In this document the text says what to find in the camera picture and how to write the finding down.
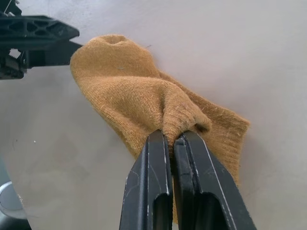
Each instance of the brown sock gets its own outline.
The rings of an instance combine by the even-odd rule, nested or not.
[[[120,35],[96,37],[72,56],[71,72],[82,93],[135,158],[147,136],[157,129],[166,136],[170,152],[180,133],[193,130],[238,183],[248,121],[160,72],[146,49]]]

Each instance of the knit fabric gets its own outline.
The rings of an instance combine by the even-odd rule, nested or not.
[[[206,141],[238,183],[248,121],[158,70],[145,48],[120,35],[96,37],[72,56],[71,72],[81,92],[134,158],[147,136],[157,129],[166,136],[171,157],[180,133],[192,130]]]

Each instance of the metal object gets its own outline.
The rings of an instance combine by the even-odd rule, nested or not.
[[[170,164],[164,157],[168,159],[166,139],[157,130],[127,177],[120,230],[171,229]],[[231,174],[199,135],[184,132],[175,141],[174,158],[179,230],[256,230]],[[161,193],[167,194],[164,200],[159,200]],[[155,225],[157,219],[165,224]]]
[[[173,189],[167,140],[155,131],[126,180],[120,230],[171,230]]]
[[[11,182],[0,187],[0,229],[30,230],[23,206]]]
[[[46,16],[21,16],[15,0],[0,3],[0,80],[20,79],[27,69],[69,65],[81,47],[69,41],[79,31]],[[17,49],[18,57],[10,55]]]

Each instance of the sock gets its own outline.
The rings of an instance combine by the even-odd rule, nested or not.
[[[81,92],[135,158],[157,129],[166,136],[170,154],[178,136],[192,130],[238,183],[248,121],[158,70],[146,49],[120,35],[96,37],[72,56],[71,72]],[[175,203],[173,213],[177,222]]]

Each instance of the white surface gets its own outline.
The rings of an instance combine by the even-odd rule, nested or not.
[[[241,193],[259,230],[307,226],[307,3],[23,0],[80,29],[148,46],[159,68],[251,121]],[[34,230],[118,229],[133,159],[68,67],[0,82],[0,152]]]

